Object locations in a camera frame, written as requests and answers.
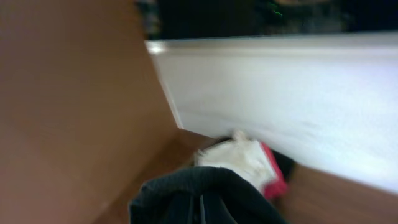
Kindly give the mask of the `dark green t-shirt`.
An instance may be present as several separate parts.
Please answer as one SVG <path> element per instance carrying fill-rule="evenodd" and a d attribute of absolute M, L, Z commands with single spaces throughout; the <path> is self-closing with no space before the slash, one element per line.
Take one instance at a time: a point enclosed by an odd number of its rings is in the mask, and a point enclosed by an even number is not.
<path fill-rule="evenodd" d="M 249 182 L 215 167 L 189 167 L 147 181 L 129 204 L 129 222 L 286 224 Z"/>

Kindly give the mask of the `white folded garment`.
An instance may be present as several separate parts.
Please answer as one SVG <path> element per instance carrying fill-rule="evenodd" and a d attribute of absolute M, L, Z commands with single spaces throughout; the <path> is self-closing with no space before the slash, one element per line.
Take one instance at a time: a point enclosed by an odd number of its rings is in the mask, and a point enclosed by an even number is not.
<path fill-rule="evenodd" d="M 195 165 L 229 169 L 262 192 L 264 184 L 271 179 L 271 167 L 258 140 L 250 139 L 237 130 L 232 140 L 199 150 Z"/>

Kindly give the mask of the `black folded garment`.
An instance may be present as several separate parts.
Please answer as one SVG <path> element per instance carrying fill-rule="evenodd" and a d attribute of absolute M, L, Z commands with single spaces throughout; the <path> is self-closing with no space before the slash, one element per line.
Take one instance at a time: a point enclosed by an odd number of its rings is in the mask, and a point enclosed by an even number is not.
<path fill-rule="evenodd" d="M 224 143 L 224 142 L 230 141 L 230 140 L 232 140 L 232 137 L 222 136 L 218 139 L 215 139 L 215 141 L 213 143 L 211 143 L 209 146 L 215 146 L 217 144 Z M 269 149 L 271 150 L 272 155 L 274 156 L 275 161 L 276 161 L 277 165 L 279 166 L 279 169 L 282 172 L 284 180 L 286 182 L 288 182 L 292 176 L 296 162 L 293 159 L 287 157 L 286 155 L 273 150 L 272 148 L 269 148 Z"/>

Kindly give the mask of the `red folded garment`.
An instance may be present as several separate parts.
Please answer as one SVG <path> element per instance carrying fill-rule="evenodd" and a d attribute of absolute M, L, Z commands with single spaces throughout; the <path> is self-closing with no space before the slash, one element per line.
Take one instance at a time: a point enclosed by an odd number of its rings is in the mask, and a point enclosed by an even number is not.
<path fill-rule="evenodd" d="M 262 187 L 262 194 L 266 199 L 273 199 L 286 193 L 287 183 L 284 180 L 282 172 L 279 169 L 269 146 L 264 142 L 260 142 L 260 144 L 266 157 L 267 165 L 270 165 L 271 167 L 271 179 Z"/>

